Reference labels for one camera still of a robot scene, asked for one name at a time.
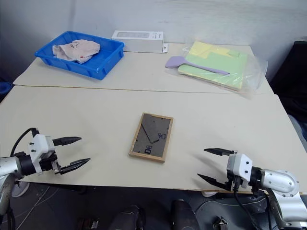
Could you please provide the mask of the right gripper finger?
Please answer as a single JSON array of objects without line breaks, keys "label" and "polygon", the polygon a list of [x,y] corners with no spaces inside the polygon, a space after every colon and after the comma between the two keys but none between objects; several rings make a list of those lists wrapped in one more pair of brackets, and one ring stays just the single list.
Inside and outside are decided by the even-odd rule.
[{"label": "right gripper finger", "polygon": [[211,154],[219,155],[219,156],[230,156],[232,154],[237,154],[237,151],[235,150],[227,150],[227,149],[221,149],[221,148],[207,148],[204,149],[204,151],[209,152]]},{"label": "right gripper finger", "polygon": [[229,182],[226,182],[226,183],[223,184],[223,183],[218,182],[214,178],[211,178],[211,177],[208,177],[208,176],[205,176],[205,175],[201,175],[201,174],[197,174],[197,175],[213,186],[219,187],[219,188],[224,189],[226,191],[231,191],[231,184]]}]

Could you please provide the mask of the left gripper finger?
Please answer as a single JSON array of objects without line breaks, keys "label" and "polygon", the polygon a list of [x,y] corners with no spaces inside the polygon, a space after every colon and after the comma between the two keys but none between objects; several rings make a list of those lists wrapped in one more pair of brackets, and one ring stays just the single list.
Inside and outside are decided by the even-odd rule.
[{"label": "left gripper finger", "polygon": [[81,137],[62,137],[62,138],[53,139],[52,141],[54,146],[65,146],[72,144],[76,141],[79,141],[81,139],[82,139]]},{"label": "left gripper finger", "polygon": [[82,167],[83,165],[85,165],[90,159],[91,158],[80,159],[80,160],[71,162],[69,165],[67,165],[65,167],[60,166],[59,173],[61,175],[63,175],[63,174],[69,173],[71,171],[74,171],[74,170]]}]

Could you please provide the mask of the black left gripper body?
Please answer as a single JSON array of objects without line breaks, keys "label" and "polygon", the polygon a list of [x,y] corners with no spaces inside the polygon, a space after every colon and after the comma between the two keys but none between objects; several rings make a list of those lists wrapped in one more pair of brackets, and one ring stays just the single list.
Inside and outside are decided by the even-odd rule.
[{"label": "black left gripper body", "polygon": [[60,165],[58,164],[58,158],[55,152],[49,157],[43,158],[39,164],[43,172],[53,170],[55,174],[60,173]]}]

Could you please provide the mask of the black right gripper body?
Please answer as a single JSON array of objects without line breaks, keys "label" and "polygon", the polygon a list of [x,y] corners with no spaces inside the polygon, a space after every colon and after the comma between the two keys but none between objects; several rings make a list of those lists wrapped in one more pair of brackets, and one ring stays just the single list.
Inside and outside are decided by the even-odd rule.
[{"label": "black right gripper body", "polygon": [[239,187],[242,185],[243,180],[240,176],[228,174],[227,175],[228,181],[225,182],[226,190],[237,192]]}]

